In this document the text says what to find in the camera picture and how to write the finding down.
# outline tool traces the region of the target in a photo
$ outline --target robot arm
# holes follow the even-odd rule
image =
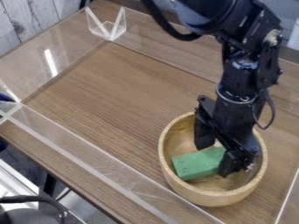
[[[196,111],[196,145],[210,147],[218,138],[226,147],[220,175],[228,177],[241,169],[250,169],[261,156],[261,145],[253,129],[266,129],[276,120],[276,106],[268,89],[278,83],[282,74],[278,55],[282,43],[281,20],[258,0],[178,0],[178,17],[192,31],[181,34],[156,5],[142,0],[156,21],[178,39],[192,41],[202,35],[214,35],[222,43],[224,76],[217,87],[218,100],[200,97]],[[273,109],[272,122],[258,123],[264,107]]]

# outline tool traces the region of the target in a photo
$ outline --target wooden bowl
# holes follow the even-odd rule
[[[268,147],[256,131],[264,156],[257,158],[254,169],[185,182],[174,173],[173,157],[197,151],[194,145],[194,113],[178,117],[166,127],[160,141],[160,159],[164,175],[173,189],[193,203],[206,207],[224,207],[242,201],[258,187],[268,170]]]

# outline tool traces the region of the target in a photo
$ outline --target bowl rim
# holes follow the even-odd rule
[[[188,190],[196,192],[196,193],[201,193],[205,194],[208,196],[214,196],[214,197],[224,197],[224,196],[234,196],[238,195],[244,192],[248,192],[249,190],[252,190],[253,188],[256,188],[258,186],[258,183],[261,182],[266,171],[268,171],[268,146],[265,143],[265,140],[262,138],[262,136],[260,135],[258,131],[254,129],[254,135],[257,137],[257,140],[261,143],[262,146],[262,151],[264,151],[264,162],[262,162],[262,166],[261,169],[257,173],[257,176],[250,180],[250,182],[244,185],[242,187],[232,190],[232,191],[226,191],[226,192],[214,192],[214,191],[208,191],[208,190],[201,190],[198,187],[193,186],[192,184],[189,184],[188,182],[185,182],[174,173],[174,170],[172,169],[170,165],[166,162],[166,158],[165,158],[165,138],[169,134],[170,129],[173,128],[173,126],[185,118],[188,118],[189,116],[194,116],[194,112],[186,113],[185,115],[181,115],[180,117],[177,117],[166,126],[164,133],[161,135],[160,138],[160,160],[161,160],[161,165],[164,167],[164,169],[166,169],[169,176],[172,176],[173,180],[177,182],[177,184],[180,184],[184,188],[186,188]]]

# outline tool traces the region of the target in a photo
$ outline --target acrylic bracket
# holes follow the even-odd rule
[[[90,7],[86,8],[86,12],[89,18],[89,29],[93,32],[93,34],[95,34],[97,36],[102,37],[106,40],[115,41],[122,36],[122,34],[126,33],[127,16],[125,7],[122,7],[119,10],[115,23],[110,21],[102,23]]]

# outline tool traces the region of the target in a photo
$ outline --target green block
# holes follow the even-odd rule
[[[217,175],[226,149],[216,147],[173,158],[173,166],[184,181]]]

